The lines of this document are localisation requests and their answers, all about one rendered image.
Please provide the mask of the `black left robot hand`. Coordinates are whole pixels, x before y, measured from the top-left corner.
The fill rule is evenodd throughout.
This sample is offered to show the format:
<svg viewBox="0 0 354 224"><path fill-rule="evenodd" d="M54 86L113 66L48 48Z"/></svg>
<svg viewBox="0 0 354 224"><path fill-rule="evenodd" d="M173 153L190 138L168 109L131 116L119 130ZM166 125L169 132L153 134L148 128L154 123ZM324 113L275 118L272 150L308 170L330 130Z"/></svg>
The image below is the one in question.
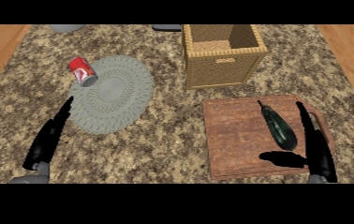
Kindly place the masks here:
<svg viewBox="0 0 354 224"><path fill-rule="evenodd" d="M35 135L29 152L26 154L26 158L21 164L21 167L29 171L35 170L39 162L51 162L51 158L55 152L55 146L60 139L61 129L67 117L70 116L72 101L73 98L69 97L54 115L54 118L45 122Z"/></svg>

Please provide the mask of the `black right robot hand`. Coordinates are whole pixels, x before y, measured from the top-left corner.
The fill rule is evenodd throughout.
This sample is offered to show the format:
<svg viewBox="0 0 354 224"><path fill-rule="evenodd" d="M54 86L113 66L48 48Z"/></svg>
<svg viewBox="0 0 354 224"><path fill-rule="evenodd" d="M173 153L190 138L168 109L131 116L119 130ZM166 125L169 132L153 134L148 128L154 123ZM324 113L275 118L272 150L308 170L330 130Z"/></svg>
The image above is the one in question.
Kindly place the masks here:
<svg viewBox="0 0 354 224"><path fill-rule="evenodd" d="M314 128L308 111L299 101L296 102L296 106L300 124L303 127L305 157L293 153L294 149L291 151L286 151L280 148L280 151L260 153L257 158L269 161L278 167L300 169L308 167L309 176L316 174L325 178L325 184L336 183L337 174L327 140L321 131Z"/></svg>

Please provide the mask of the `grey round object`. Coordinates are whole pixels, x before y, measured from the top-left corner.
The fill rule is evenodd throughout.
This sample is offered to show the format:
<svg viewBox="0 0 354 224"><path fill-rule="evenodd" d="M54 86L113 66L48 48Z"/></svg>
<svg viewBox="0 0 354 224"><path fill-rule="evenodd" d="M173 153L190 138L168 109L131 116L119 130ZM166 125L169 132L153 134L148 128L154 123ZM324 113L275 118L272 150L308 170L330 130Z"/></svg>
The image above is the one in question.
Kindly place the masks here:
<svg viewBox="0 0 354 224"><path fill-rule="evenodd" d="M70 33L82 27L82 24L50 24L50 28L57 33Z"/></svg>

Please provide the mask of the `dark green eggplant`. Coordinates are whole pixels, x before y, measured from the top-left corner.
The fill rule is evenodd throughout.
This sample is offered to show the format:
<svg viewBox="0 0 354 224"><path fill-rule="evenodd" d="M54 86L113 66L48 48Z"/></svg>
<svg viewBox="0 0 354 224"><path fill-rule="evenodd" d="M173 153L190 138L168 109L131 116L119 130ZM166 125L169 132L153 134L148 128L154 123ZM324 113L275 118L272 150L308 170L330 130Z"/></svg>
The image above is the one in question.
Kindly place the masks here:
<svg viewBox="0 0 354 224"><path fill-rule="evenodd" d="M274 109L265 105L260 101L256 102L260 107L260 114L275 141L277 146L286 150L291 151L297 146L297 138L294 131L288 127L287 123L278 116Z"/></svg>

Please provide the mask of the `tan wicker basket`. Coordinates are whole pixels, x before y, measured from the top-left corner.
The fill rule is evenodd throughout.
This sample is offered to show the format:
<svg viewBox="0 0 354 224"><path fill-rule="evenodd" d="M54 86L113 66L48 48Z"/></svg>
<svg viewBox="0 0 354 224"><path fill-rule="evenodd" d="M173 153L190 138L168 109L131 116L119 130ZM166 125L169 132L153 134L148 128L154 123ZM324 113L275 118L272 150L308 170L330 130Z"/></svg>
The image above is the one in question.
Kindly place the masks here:
<svg viewBox="0 0 354 224"><path fill-rule="evenodd" d="M187 89L237 85L268 52L255 24L184 24Z"/></svg>

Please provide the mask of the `brown wooden cutting board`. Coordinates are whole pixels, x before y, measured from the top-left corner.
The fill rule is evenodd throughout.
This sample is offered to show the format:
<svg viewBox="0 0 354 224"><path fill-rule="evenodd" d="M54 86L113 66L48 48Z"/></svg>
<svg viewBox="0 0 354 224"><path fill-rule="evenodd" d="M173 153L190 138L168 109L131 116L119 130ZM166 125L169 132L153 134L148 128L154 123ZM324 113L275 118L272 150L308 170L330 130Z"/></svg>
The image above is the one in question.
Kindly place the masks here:
<svg viewBox="0 0 354 224"><path fill-rule="evenodd" d="M308 172L306 167L280 167L257 157L260 153L280 151L265 124L257 101L274 109L294 132L297 146L293 153L305 157L305 138L296 106L297 101L314 115L330 153L334 153L334 140L321 112L299 96L204 99L201 110L209 153L209 176L213 180Z"/></svg>

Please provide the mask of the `red soda can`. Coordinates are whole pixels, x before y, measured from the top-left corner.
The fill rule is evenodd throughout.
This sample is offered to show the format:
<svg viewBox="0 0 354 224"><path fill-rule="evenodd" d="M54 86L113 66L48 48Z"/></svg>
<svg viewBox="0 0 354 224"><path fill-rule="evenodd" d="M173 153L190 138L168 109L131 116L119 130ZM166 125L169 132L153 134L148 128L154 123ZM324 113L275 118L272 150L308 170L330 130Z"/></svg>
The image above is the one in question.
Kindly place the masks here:
<svg viewBox="0 0 354 224"><path fill-rule="evenodd" d="M69 62L69 69L76 77L76 82L80 87L88 87L98 79L97 73L92 70L88 62L82 57L75 57Z"/></svg>

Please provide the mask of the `dark grey flat object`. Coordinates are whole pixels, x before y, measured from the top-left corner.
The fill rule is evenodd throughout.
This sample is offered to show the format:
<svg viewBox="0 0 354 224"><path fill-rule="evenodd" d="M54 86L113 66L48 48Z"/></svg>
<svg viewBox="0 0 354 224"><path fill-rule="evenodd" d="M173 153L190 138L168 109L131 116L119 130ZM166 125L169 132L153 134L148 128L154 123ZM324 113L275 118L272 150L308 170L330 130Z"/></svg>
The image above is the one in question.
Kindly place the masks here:
<svg viewBox="0 0 354 224"><path fill-rule="evenodd" d="M154 31L179 32L181 24L151 24L151 29Z"/></svg>

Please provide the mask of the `grey round woven placemat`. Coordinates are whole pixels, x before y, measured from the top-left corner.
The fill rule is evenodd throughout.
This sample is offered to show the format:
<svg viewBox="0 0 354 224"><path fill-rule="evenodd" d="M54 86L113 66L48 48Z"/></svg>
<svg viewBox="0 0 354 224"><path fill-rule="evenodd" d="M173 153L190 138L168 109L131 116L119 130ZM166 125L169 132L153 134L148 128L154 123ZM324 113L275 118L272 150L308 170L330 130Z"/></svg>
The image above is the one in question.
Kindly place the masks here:
<svg viewBox="0 0 354 224"><path fill-rule="evenodd" d="M70 116L76 127L89 134L122 130L139 118L148 106L153 81L145 64L134 57L113 55L92 62L98 79L88 87L72 81Z"/></svg>

